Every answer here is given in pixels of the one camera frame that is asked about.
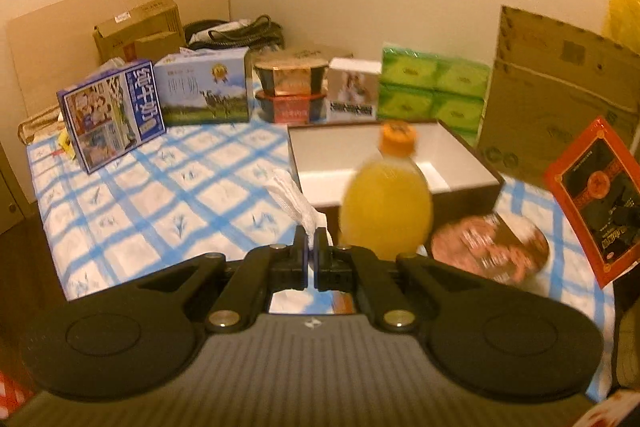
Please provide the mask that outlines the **white plastic snack packet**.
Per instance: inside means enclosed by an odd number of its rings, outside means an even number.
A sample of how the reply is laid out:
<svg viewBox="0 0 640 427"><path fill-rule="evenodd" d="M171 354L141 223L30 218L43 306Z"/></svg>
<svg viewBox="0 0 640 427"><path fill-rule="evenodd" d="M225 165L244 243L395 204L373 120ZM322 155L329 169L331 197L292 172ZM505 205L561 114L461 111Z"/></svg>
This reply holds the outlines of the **white plastic snack packet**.
<svg viewBox="0 0 640 427"><path fill-rule="evenodd" d="M326 239L330 246L333 245L326 215L308 202L288 170L273 169L265 188L288 217L303 227L309 247L314 247L314 233L319 229L326 230Z"/></svg>

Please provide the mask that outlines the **red snack packet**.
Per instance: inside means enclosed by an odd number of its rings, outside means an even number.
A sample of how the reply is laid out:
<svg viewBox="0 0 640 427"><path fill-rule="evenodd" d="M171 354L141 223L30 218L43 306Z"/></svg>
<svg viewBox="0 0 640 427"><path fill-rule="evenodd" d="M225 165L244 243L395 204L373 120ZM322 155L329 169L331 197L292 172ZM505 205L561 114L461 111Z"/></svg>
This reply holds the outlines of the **red snack packet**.
<svg viewBox="0 0 640 427"><path fill-rule="evenodd" d="M639 260L639 164L604 118L570 143L544 179L600 287Z"/></svg>

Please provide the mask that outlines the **orange juice bottle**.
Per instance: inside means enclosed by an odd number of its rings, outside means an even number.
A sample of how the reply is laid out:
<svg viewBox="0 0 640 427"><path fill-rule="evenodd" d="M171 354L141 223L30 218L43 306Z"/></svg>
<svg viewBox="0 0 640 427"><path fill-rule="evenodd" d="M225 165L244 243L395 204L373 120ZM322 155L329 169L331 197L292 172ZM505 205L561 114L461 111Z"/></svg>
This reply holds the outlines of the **orange juice bottle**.
<svg viewBox="0 0 640 427"><path fill-rule="evenodd" d="M430 235L434 202L413 160L416 128L405 121L382 124L378 155L349 180L338 214L343 244L369 249L381 260L416 256Z"/></svg>

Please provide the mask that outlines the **brown open cardboard box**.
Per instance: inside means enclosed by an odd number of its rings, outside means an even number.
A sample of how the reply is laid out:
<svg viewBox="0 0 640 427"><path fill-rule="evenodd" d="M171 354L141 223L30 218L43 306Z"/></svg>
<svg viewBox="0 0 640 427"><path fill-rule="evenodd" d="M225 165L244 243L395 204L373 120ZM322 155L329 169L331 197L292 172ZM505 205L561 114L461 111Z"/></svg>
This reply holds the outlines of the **brown open cardboard box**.
<svg viewBox="0 0 640 427"><path fill-rule="evenodd" d="M386 164L420 171L431 192L432 229L494 210L504 180L454 130L439 120L412 125L416 150ZM383 158L382 124L373 121L302 124L288 128L292 176L308 202L326 215L334 239L340 235L344 194L356 173Z"/></svg>

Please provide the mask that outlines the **blue checkered tablecloth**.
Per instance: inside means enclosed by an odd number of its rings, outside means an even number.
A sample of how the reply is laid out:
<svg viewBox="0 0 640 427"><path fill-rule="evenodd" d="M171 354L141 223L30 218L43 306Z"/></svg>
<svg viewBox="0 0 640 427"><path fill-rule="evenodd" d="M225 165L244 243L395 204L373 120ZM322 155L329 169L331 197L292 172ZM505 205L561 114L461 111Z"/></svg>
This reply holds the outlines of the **blue checkered tablecloth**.
<svg viewBox="0 0 640 427"><path fill-rule="evenodd" d="M26 154L67 300L207 251L241 259L293 238L294 221L265 189L273 169L290 167L286 130L258 116L246 124L170 127L93 174L65 154L56 135L26 146ZM548 265L525 287L579 309L601 329L604 353L587 393L603 400L612 384L612 286L599 287L550 193L507 176L497 210L533 221L549 241Z"/></svg>

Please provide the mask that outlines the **stacked instant noodle bowls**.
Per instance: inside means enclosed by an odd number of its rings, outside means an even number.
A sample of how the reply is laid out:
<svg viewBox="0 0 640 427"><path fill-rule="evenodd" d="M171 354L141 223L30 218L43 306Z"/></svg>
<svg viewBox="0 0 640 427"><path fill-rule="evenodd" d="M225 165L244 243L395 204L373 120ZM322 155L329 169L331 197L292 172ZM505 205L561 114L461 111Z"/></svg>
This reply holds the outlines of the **stacked instant noodle bowls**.
<svg viewBox="0 0 640 427"><path fill-rule="evenodd" d="M320 56L266 55L254 64L262 89L255 98L273 124L310 124L321 119L329 62Z"/></svg>

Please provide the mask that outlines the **instant noodle bowl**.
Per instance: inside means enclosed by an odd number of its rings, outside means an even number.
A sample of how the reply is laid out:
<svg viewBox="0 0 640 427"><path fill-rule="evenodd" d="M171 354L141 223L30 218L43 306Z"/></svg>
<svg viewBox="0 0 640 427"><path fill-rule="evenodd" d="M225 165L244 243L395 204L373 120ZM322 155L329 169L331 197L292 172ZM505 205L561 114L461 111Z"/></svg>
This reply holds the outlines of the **instant noodle bowl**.
<svg viewBox="0 0 640 427"><path fill-rule="evenodd" d="M440 227L431 239L431 255L479 277L521 286L544 269L550 248L544 233L529 219L493 212Z"/></svg>

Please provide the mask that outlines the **white product box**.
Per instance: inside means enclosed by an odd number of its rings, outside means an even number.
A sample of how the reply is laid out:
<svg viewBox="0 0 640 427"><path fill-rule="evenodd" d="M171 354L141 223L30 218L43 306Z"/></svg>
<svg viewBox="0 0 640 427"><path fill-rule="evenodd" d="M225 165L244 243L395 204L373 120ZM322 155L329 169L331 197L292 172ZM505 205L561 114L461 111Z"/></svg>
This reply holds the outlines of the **white product box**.
<svg viewBox="0 0 640 427"><path fill-rule="evenodd" d="M326 119L375 120L381 69L380 62L335 57L326 71Z"/></svg>

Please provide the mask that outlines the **green tissue pack bundle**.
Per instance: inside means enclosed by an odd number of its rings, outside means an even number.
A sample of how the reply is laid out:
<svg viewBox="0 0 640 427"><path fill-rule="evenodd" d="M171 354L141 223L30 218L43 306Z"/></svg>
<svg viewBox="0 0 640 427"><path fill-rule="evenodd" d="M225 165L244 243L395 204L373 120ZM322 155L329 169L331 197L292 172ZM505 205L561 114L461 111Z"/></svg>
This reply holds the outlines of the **green tissue pack bundle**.
<svg viewBox="0 0 640 427"><path fill-rule="evenodd" d="M477 142L491 68L386 44L378 86L378 118L438 119L470 145Z"/></svg>

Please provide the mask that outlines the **light blue milk box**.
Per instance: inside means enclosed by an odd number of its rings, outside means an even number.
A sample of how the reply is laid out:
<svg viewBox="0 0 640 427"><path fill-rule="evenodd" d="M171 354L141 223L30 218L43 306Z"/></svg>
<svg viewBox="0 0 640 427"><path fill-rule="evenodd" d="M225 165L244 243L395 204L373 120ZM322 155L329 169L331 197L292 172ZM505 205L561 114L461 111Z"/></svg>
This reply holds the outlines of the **light blue milk box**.
<svg viewBox="0 0 640 427"><path fill-rule="evenodd" d="M186 50L155 63L166 126L248 121L247 52L247 48Z"/></svg>

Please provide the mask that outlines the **blue milk carton box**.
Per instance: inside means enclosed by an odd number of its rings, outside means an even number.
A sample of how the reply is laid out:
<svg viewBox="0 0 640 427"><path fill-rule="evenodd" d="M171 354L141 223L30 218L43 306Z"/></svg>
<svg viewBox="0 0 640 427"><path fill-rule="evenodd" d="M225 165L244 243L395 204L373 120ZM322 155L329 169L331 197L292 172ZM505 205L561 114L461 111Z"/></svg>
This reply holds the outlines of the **blue milk carton box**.
<svg viewBox="0 0 640 427"><path fill-rule="evenodd" d="M58 91L58 105L86 173L166 132L149 60L107 69Z"/></svg>

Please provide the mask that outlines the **small brown cardboard box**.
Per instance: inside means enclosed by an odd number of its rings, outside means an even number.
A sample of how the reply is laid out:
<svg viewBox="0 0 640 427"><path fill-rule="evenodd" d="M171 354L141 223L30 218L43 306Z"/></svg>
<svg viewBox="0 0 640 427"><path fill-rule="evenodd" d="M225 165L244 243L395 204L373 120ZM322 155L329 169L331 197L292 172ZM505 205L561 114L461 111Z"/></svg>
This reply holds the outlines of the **small brown cardboard box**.
<svg viewBox="0 0 640 427"><path fill-rule="evenodd" d="M93 39L102 63L111 58L153 63L186 45L178 5L151 0L96 25Z"/></svg>

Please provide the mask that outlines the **large flat cardboard box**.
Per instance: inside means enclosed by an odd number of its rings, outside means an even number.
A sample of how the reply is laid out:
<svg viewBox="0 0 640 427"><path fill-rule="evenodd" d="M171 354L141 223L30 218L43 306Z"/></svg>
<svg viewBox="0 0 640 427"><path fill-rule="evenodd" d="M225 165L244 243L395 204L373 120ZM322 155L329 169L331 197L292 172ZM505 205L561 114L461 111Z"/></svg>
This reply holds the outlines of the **large flat cardboard box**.
<svg viewBox="0 0 640 427"><path fill-rule="evenodd" d="M477 150L497 170L544 173L596 118L639 153L639 57L568 23L504 6Z"/></svg>

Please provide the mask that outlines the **wooden cabinet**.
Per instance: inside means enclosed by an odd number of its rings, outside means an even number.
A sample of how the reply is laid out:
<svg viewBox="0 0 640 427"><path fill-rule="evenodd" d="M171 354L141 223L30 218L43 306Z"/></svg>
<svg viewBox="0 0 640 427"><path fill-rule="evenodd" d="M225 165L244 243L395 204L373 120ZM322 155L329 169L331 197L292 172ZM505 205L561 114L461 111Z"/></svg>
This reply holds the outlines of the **wooden cabinet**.
<svg viewBox="0 0 640 427"><path fill-rule="evenodd" d="M37 205L25 197L3 147L0 147L0 168L0 234L3 234L34 217Z"/></svg>

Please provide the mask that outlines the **wooden headboard panel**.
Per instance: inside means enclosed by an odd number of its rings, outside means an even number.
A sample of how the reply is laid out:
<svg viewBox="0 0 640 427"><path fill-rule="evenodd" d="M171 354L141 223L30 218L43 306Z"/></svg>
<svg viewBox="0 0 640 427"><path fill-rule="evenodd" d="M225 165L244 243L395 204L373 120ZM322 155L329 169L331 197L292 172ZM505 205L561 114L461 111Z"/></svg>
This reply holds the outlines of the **wooden headboard panel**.
<svg viewBox="0 0 640 427"><path fill-rule="evenodd" d="M10 20L6 34L25 114L55 104L125 41L138 20L175 9L181 23L228 20L230 0L63 0Z"/></svg>

